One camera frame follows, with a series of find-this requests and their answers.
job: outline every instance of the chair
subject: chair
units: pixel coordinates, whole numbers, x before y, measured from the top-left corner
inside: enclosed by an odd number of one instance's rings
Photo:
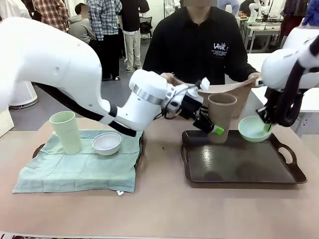
[[[150,36],[150,39],[153,35],[153,27],[152,27],[152,19],[153,17],[142,17],[140,16],[140,30],[141,35]]]

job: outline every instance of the person in background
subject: person in background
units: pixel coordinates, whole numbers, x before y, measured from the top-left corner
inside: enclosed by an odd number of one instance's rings
[[[0,0],[0,16],[2,19],[12,16],[31,19],[28,9],[21,0]]]
[[[147,0],[121,0],[123,32],[126,42],[128,58],[127,72],[134,72],[134,69],[141,69],[141,34],[140,15],[150,10]]]
[[[254,0],[244,0],[239,7],[238,16],[245,14],[246,16],[250,17],[250,9],[249,5],[255,3]]]
[[[247,52],[235,17],[207,0],[184,0],[179,11],[156,27],[143,69],[194,84],[207,77],[211,85],[225,84],[225,74],[243,82],[260,77],[247,62]]]
[[[303,26],[307,24],[310,26],[319,26],[319,0],[310,1]]]
[[[278,42],[282,48],[290,32],[297,26],[300,26],[303,18],[306,16],[307,4],[310,0],[287,0],[282,15],[284,20],[280,27],[280,37]]]
[[[117,15],[122,10],[120,0],[87,0],[89,20],[99,44],[102,80],[120,80],[119,36]]]
[[[66,32],[68,9],[62,0],[34,0],[35,9],[41,14],[41,21]]]
[[[90,42],[96,40],[96,37],[90,26],[89,19],[82,18],[81,16],[82,6],[86,5],[84,3],[77,4],[75,6],[75,13],[77,15],[68,19],[69,33],[90,45]]]
[[[217,7],[219,9],[226,11],[227,5],[231,5],[232,14],[236,16],[240,8],[239,1],[238,0],[217,0]]]

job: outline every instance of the beige tabletop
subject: beige tabletop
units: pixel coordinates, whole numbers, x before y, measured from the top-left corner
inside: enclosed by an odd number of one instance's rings
[[[88,119],[78,122],[80,128],[104,127]],[[276,127],[274,134],[296,153],[308,182],[288,189],[192,188],[179,154],[181,134],[187,129],[193,129],[190,121],[159,119],[146,130],[133,194],[119,197],[109,190],[12,194],[20,169],[53,131],[44,124],[0,169],[0,230],[65,236],[319,237],[319,161],[289,128]]]

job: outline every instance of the green cloth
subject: green cloth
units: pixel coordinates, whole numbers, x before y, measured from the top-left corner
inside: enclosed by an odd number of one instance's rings
[[[110,156],[97,154],[92,140],[99,134],[114,130],[80,130],[82,151],[64,153],[59,139],[50,140],[19,174],[13,193],[76,192],[90,189],[111,189],[134,192],[134,165],[140,154],[140,137],[122,137],[121,148]]]

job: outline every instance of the plaid shirt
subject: plaid shirt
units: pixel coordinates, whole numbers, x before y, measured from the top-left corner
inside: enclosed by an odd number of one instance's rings
[[[62,0],[34,0],[34,7],[41,14],[43,23],[66,32],[68,10]]]
[[[118,34],[116,15],[122,10],[120,0],[87,0],[89,19],[93,31],[99,41],[104,35]]]

